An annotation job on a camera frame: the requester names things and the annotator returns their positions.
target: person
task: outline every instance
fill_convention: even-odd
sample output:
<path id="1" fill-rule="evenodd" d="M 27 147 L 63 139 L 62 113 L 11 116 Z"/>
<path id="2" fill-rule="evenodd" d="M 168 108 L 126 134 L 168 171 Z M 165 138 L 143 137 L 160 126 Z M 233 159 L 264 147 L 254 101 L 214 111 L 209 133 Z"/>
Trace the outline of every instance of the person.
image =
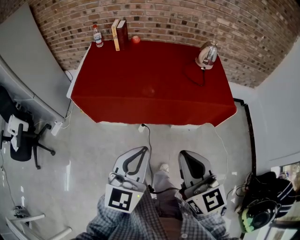
<path id="1" fill-rule="evenodd" d="M 169 178 L 169 165 L 162 164 L 153 179 L 156 192 L 174 188 Z M 104 206 L 105 196 L 98 202 L 98 214 L 77 240 L 147 239 L 147 240 L 233 240 L 225 221 L 218 213 L 196 215 L 178 190 L 157 194 L 152 199 L 146 190 L 132 213 L 123 213 Z"/>

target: checkered sleeve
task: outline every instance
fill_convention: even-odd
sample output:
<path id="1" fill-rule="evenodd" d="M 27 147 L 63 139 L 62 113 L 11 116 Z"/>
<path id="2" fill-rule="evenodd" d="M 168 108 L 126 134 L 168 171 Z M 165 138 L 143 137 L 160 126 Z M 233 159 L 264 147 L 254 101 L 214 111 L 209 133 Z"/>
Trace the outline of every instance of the checkered sleeve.
<path id="1" fill-rule="evenodd" d="M 103 195 L 98 202 L 97 216 L 88 224 L 86 232 L 76 237 L 77 240 L 108 239 L 121 222 L 125 213 L 106 208 L 104 201 L 105 195 Z"/>
<path id="2" fill-rule="evenodd" d="M 211 213 L 208 215 L 198 215 L 198 222 L 207 229 L 217 240 L 237 240 L 238 238 L 230 237 L 226 231 L 226 224 L 224 219 L 218 213 Z"/>

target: brick wall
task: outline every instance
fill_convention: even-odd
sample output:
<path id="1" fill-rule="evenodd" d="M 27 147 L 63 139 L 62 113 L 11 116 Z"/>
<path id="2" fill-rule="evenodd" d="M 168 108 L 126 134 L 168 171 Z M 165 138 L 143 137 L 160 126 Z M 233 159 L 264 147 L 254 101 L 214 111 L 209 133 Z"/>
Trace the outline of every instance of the brick wall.
<path id="1" fill-rule="evenodd" d="M 0 23 L 26 0 L 1 0 Z M 126 18 L 129 36 L 219 46 L 229 81 L 258 86 L 291 49 L 300 31 L 296 0 L 27 0 L 39 29 L 63 69 L 78 67 L 98 24 Z"/>

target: tiled floor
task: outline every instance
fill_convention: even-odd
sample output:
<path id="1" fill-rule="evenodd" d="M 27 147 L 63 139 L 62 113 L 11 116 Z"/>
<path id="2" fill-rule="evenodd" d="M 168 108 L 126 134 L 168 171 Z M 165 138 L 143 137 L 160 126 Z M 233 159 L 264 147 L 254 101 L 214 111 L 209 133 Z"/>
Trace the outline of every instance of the tiled floor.
<path id="1" fill-rule="evenodd" d="M 237 113 L 216 128 L 229 154 L 226 193 L 242 184 L 246 174 L 251 171 L 246 115 L 244 108 L 236 105 Z M 170 176 L 177 187 L 181 183 L 178 166 L 180 150 L 194 151 L 206 157 L 220 182 L 223 181 L 227 170 L 226 153 L 212 125 L 205 124 L 190 131 L 171 129 L 166 125 L 149 127 L 152 168 L 156 170 L 161 163 L 169 163 Z M 23 198 L 32 215 L 46 215 L 35 225 L 43 237 L 50 237 L 65 226 L 70 226 L 73 229 L 67 236 L 70 239 L 84 231 L 87 223 L 96 215 L 97 201 L 105 192 L 108 173 L 116 158 L 132 148 L 148 146 L 148 130 L 139 133 L 136 125 L 96 124 L 74 107 L 70 126 L 62 129 L 56 137 L 48 131 L 41 142 L 56 150 L 53 157 L 49 152 L 39 149 L 41 170 L 35 168 L 33 159 L 23 163 L 13 161 L 9 156 L 9 145 L 3 144 L 4 167 L 12 197 L 16 204 L 21 204 Z M 13 207 L 7 183 L 2 176 L 1 181 L 0 225 L 5 216 L 10 216 Z M 234 193 L 229 194 L 225 220 L 231 235 L 239 237 L 237 215 L 233 212 L 237 201 L 240 200 Z"/>

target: table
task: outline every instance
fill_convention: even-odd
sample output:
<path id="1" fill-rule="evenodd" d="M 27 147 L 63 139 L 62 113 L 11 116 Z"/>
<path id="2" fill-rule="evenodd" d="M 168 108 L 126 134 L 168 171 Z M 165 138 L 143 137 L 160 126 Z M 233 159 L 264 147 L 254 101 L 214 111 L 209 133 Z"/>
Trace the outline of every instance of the table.
<path id="1" fill-rule="evenodd" d="M 195 63 L 199 48 L 141 41 L 115 51 L 113 41 L 92 43 L 72 100 L 95 122 L 217 126 L 236 113 L 219 57 L 205 71 Z"/>

